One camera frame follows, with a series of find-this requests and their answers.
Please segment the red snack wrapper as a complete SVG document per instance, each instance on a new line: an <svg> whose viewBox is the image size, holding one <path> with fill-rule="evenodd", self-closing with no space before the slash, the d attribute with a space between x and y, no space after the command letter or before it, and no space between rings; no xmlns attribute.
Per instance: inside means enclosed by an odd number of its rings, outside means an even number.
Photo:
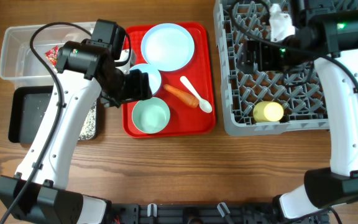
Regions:
<svg viewBox="0 0 358 224"><path fill-rule="evenodd" d="M58 51L59 46L56 45L49 51L45 52L46 59L51 63L53 67L55 67L57 64Z"/></svg>

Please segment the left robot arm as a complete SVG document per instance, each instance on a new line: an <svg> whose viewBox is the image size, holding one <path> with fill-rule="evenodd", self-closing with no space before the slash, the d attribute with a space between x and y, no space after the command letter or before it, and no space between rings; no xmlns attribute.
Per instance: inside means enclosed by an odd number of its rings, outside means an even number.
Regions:
<svg viewBox="0 0 358 224"><path fill-rule="evenodd" d="M149 77L122 59L130 37L98 20L81 42L68 41L49 69L54 86L36 137L13 177L0 176L5 215L31 223L115 223L109 200L67 190L71 159L94 102L106 107L152 97Z"/></svg>

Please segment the white rice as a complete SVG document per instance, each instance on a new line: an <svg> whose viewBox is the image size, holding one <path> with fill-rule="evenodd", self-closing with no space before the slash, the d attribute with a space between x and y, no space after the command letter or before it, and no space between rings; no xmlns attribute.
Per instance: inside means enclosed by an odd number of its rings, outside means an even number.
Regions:
<svg viewBox="0 0 358 224"><path fill-rule="evenodd" d="M95 138L97 133L97 101L95 101L89 110L83 127L80 132L79 140L91 140Z"/></svg>

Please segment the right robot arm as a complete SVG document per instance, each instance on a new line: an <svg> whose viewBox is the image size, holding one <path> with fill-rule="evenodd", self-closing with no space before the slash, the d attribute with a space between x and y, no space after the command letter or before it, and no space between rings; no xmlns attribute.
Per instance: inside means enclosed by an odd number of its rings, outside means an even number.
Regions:
<svg viewBox="0 0 358 224"><path fill-rule="evenodd" d="M358 9L337 11L332 1L291 1L290 13L267 9L271 39L251 35L254 53L243 53L240 69L284 71L312 62L324 90L331 133L328 168L309 170L303 185L274 198L275 219L291 223L358 202Z"/></svg>

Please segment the yellow plastic cup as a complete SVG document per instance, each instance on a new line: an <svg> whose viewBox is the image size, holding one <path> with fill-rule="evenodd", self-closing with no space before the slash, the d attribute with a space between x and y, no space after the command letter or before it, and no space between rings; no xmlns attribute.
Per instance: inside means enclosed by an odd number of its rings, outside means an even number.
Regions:
<svg viewBox="0 0 358 224"><path fill-rule="evenodd" d="M284 116L283 106L273 101L261 101L254 106L253 117L256 122L276 122Z"/></svg>

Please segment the mint green bowl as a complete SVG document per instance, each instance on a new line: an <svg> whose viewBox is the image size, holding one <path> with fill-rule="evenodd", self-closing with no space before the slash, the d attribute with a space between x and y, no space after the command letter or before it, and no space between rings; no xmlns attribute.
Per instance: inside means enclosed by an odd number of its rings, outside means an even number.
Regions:
<svg viewBox="0 0 358 224"><path fill-rule="evenodd" d="M164 130L170 121L170 108L162 99L138 101L132 110L132 123L142 133L156 134Z"/></svg>

